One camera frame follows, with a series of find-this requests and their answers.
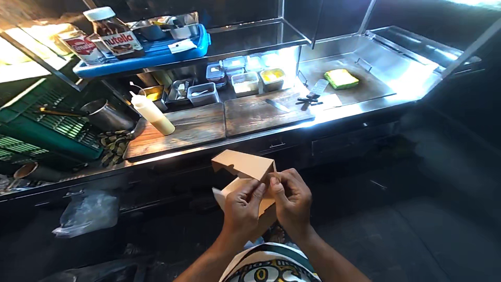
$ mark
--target drawer handle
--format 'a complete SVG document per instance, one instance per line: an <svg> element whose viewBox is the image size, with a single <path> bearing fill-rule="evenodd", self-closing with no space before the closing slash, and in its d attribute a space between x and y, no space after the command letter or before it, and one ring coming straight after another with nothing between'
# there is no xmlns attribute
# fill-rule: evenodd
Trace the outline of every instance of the drawer handle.
<svg viewBox="0 0 501 282"><path fill-rule="evenodd" d="M278 144L278 145L271 145L270 149L273 149L273 148L276 148L276 147L280 147L280 146L283 146L283 145L285 145L285 143Z"/></svg>
<svg viewBox="0 0 501 282"><path fill-rule="evenodd" d="M63 198L68 198L68 197L72 197L72 196L76 196L76 195L81 195L84 193L84 190L80 190L78 192L68 192L66 193L66 195L63 196Z"/></svg>

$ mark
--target person's left hand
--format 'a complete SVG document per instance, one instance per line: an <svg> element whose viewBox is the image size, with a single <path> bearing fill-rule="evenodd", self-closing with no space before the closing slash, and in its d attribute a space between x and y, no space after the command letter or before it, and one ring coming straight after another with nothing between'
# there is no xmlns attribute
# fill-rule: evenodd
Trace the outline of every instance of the person's left hand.
<svg viewBox="0 0 501 282"><path fill-rule="evenodd" d="M258 225L259 204L266 186L252 179L228 194L224 205L224 225L221 236L242 248Z"/></svg>

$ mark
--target yellow sponge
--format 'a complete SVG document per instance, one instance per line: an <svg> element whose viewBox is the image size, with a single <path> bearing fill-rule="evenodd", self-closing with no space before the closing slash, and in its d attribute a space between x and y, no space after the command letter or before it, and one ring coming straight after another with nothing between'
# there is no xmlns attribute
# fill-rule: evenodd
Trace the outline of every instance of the yellow sponge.
<svg viewBox="0 0 501 282"><path fill-rule="evenodd" d="M359 82L356 77L345 69L331 70L326 72L324 76L336 90L353 87Z"/></svg>

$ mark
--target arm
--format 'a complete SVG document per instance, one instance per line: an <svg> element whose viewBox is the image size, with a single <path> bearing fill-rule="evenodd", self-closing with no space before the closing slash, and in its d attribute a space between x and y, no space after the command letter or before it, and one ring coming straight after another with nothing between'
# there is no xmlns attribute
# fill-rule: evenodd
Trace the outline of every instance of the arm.
<svg viewBox="0 0 501 282"><path fill-rule="evenodd" d="M295 169L280 173L282 182L271 178L277 217L291 239L303 251L323 281L370 281L352 263L336 252L310 225L312 195Z"/></svg>
<svg viewBox="0 0 501 282"><path fill-rule="evenodd" d="M235 255L243 250L258 225L265 185L251 180L231 192L224 205L224 224L214 244L175 282L217 282Z"/></svg>

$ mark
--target brown paper box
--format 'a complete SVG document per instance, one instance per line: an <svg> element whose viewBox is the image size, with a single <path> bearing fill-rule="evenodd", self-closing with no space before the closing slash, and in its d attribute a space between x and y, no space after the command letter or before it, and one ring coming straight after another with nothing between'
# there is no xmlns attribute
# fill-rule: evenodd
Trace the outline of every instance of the brown paper box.
<svg viewBox="0 0 501 282"><path fill-rule="evenodd" d="M259 156L240 153L232 150L225 150L212 159L212 167L217 172L226 169L237 178L228 184L223 190L213 188L214 198L224 210L226 196L233 192L242 183L252 179L257 179L268 185L270 183L268 173L277 172L275 161ZM256 240L270 227L276 220L275 200L269 192L266 192L259 205L259 223L253 234L252 241Z"/></svg>

